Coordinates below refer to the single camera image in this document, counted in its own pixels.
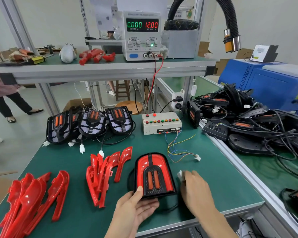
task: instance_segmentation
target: blue machine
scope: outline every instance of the blue machine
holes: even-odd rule
[[[253,88],[252,97],[256,101],[270,109],[278,108],[298,115],[298,77],[263,68],[273,64],[283,63],[254,63],[232,59],[228,61],[218,83],[236,83],[236,88],[241,90]]]

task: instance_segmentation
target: digital display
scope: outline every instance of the digital display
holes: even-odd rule
[[[159,19],[126,18],[128,32],[158,32]]]

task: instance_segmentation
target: white box device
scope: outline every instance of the white box device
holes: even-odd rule
[[[141,116],[144,135],[172,133],[182,129],[182,122],[175,112],[143,114]]]
[[[161,47],[160,13],[123,11],[121,44],[127,61],[158,60]]]

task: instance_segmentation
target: pile of red plastic parts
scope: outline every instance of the pile of red plastic parts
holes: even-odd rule
[[[23,179],[12,182],[7,200],[10,203],[10,210],[0,223],[0,228],[2,228],[0,238],[28,236],[55,200],[57,204],[52,221],[59,220],[70,176],[66,171],[61,170],[52,180],[46,202],[41,204],[50,176],[51,172],[48,172],[35,179],[32,174],[27,173]]]
[[[112,62],[115,59],[116,54],[112,53],[109,55],[103,55],[104,51],[99,48],[94,48],[93,50],[87,50],[82,52],[79,57],[81,58],[79,60],[80,65],[84,65],[87,63],[88,60],[93,58],[94,63],[99,63],[99,61],[103,58],[106,60],[106,62]]]
[[[107,156],[103,160],[100,154],[91,154],[91,166],[87,168],[86,180],[91,193],[91,198],[95,206],[99,208],[105,207],[106,192],[108,190],[108,180],[112,176],[112,168],[118,166],[114,181],[120,180],[123,165],[127,160],[131,159],[132,147],[125,148],[120,155],[119,152]]]

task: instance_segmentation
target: gray floor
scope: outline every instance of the gray floor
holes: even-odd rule
[[[85,87],[85,83],[76,82],[76,88],[82,98],[89,97],[89,92]],[[116,104],[127,98],[119,98],[118,102],[114,96],[106,93],[106,86],[100,86],[101,95],[104,104]],[[70,99],[79,99],[79,95],[74,88],[74,83],[65,83],[52,87],[52,92],[58,103],[60,110],[64,108]],[[135,94],[133,87],[130,88],[131,100],[134,100]],[[45,108],[40,94],[36,88],[26,88],[20,91],[21,96],[33,108]],[[139,100],[139,92],[137,91],[137,100]],[[7,175],[7,178],[16,179],[28,165],[36,151],[45,140],[46,120],[48,112],[43,112],[34,115],[23,113],[10,99],[5,97],[6,103],[10,107],[15,116],[16,123],[8,123],[7,120],[0,114],[0,138],[4,141],[0,144],[0,172],[16,170],[18,173]]]

